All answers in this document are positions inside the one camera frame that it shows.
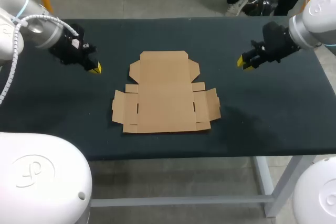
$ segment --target table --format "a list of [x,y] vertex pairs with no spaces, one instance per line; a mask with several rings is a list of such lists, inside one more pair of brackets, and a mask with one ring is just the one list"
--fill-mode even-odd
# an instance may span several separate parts
[[[0,131],[62,137],[89,161],[254,156],[260,196],[105,199],[92,206],[265,202],[266,215],[275,216],[315,155],[336,153],[336,98],[313,51],[253,71],[236,67],[250,40],[262,40],[262,25],[271,19],[287,23],[278,17],[68,20],[83,25],[86,40],[98,47],[102,74],[62,66],[27,43],[0,107]],[[134,83],[129,65],[146,50],[185,50],[199,63],[195,81],[216,88],[221,103],[222,118],[211,130],[122,134],[122,125],[111,122],[114,91]],[[0,72],[0,87],[8,70]],[[294,155],[274,190],[263,157],[273,155]]]

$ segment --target stool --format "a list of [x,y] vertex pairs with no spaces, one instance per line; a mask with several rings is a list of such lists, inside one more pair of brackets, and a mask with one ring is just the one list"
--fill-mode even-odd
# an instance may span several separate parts
[[278,0],[248,0],[242,11],[248,16],[269,16]]

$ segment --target concrete floor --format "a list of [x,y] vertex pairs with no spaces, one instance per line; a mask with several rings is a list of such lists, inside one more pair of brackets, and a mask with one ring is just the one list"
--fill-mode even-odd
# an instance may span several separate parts
[[[223,16],[225,0],[51,0],[60,18],[168,18]],[[300,10],[300,0],[290,15]],[[334,90],[336,57],[316,50]],[[274,184],[290,157],[269,157]],[[154,197],[255,194],[254,170],[248,157],[190,158],[92,162],[93,197]],[[159,206],[94,208],[91,224],[108,223],[232,223],[294,224],[291,200],[277,218],[267,219],[255,206]]]

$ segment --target white sneaker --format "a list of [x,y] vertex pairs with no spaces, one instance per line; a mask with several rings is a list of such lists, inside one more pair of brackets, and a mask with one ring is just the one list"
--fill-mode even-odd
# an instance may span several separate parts
[[246,5],[248,0],[239,0],[237,3],[229,4],[229,7],[225,13],[226,17],[237,17],[240,11]]

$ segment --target cardboard box blank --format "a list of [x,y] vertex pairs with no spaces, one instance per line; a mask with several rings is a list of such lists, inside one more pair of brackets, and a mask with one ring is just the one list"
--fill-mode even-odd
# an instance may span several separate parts
[[198,63],[184,51],[146,51],[130,65],[125,93],[116,90],[112,121],[123,124],[123,132],[153,133],[210,129],[220,118],[216,89],[205,91],[205,83],[192,83],[200,74]]

